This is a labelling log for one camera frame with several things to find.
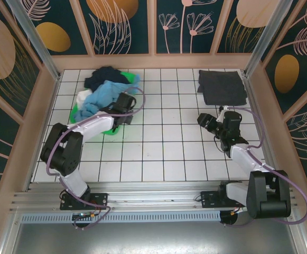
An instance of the white cloth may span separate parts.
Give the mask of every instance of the white cloth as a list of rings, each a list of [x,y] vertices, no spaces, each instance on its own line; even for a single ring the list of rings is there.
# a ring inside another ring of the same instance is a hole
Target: white cloth
[[[78,110],[81,109],[86,97],[88,97],[90,94],[92,94],[92,91],[90,89],[87,89],[87,90],[84,90],[78,93],[77,99],[76,99]]]

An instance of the grid floor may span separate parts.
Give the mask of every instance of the grid floor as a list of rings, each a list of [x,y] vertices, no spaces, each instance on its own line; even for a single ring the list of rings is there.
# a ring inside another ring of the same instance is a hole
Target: grid floor
[[[65,70],[43,142],[52,126],[69,123],[76,95],[94,70]],[[146,95],[144,109],[131,125],[114,136],[100,134],[82,147],[79,170],[87,182],[149,182],[245,180],[249,176],[218,151],[213,134],[197,124],[200,113],[218,116],[219,107],[207,106],[197,94],[199,69],[131,69],[141,77]],[[238,71],[216,69],[216,71]],[[135,95],[138,108],[142,95]],[[244,108],[250,108],[249,102]],[[240,129],[251,144],[259,143],[254,118],[247,112]],[[264,159],[261,149],[256,151]],[[33,182],[56,182],[38,161]]]

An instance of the light blue cloth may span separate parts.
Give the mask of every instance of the light blue cloth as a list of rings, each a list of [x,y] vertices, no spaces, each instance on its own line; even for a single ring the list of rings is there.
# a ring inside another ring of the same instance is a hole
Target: light blue cloth
[[[139,75],[136,75],[133,84],[114,83],[106,80],[93,94],[86,97],[82,108],[73,117],[76,122],[80,122],[97,114],[101,108],[108,106],[112,102],[116,102],[121,92],[124,92],[130,87],[139,87],[139,81]],[[136,94],[136,92],[136,89],[128,91],[129,94]]]

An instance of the folded dark gray towel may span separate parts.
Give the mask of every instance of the folded dark gray towel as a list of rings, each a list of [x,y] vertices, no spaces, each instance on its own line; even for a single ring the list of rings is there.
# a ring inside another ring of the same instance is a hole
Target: folded dark gray towel
[[[246,105],[247,93],[238,72],[199,71],[198,93],[206,105]]]

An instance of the metal pole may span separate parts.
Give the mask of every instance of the metal pole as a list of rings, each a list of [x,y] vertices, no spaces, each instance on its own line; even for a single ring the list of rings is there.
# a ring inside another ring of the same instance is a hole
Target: metal pole
[[[260,39],[253,50],[252,56],[245,68],[246,77],[250,78],[253,71],[257,67],[261,60],[264,52],[266,51],[268,45],[270,44],[273,36],[278,30],[281,22],[285,18],[287,12],[289,11],[293,0],[281,0],[279,1],[275,11],[273,12],[271,18],[269,19],[268,25],[266,26],[264,32],[260,36]]]
[[[6,0],[10,9],[12,10],[13,15],[15,15],[16,19],[20,23],[22,29],[28,36],[29,40],[33,44],[34,48],[36,49],[38,55],[43,60],[45,66],[48,68],[51,76],[58,80],[59,79],[59,72],[52,61],[50,53],[48,52],[47,48],[43,44],[42,39],[40,38],[39,34],[35,26],[33,25],[32,21],[29,19],[23,5],[18,0]]]

